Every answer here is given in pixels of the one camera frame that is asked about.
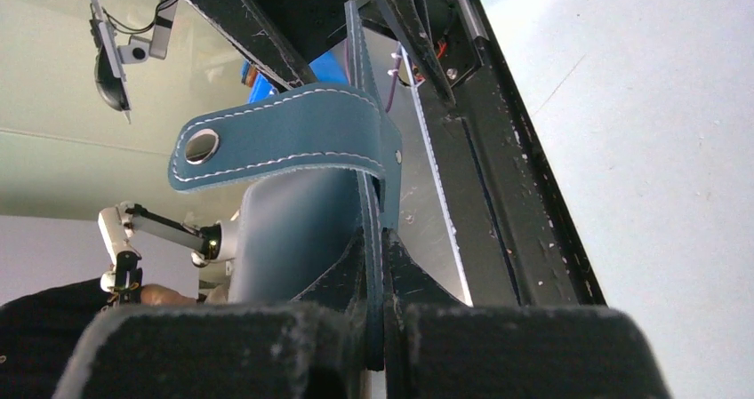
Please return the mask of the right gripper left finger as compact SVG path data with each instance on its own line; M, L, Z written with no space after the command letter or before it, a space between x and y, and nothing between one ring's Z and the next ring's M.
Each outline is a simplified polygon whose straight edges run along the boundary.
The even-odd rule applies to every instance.
M365 398L364 239L287 302L117 307L84 330L57 398Z

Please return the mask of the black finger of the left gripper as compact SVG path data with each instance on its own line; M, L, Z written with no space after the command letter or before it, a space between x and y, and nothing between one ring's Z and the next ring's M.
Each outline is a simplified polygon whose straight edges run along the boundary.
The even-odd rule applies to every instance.
M317 81L308 62L255 0L186 0L279 91Z

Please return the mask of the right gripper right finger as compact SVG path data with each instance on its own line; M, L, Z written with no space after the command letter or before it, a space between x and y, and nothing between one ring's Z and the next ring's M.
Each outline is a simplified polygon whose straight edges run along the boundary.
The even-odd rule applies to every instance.
M601 306L470 307L382 234L390 398L667 398L644 333Z

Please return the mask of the blue leather card holder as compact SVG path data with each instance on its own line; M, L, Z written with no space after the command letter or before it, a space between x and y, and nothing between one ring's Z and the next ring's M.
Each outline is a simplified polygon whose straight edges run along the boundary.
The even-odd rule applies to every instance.
M244 182L232 302L293 299L362 241L366 364L383 366L382 231L397 224L400 133L381 103L358 8L345 6L349 84L314 83L192 119L167 176L192 192Z

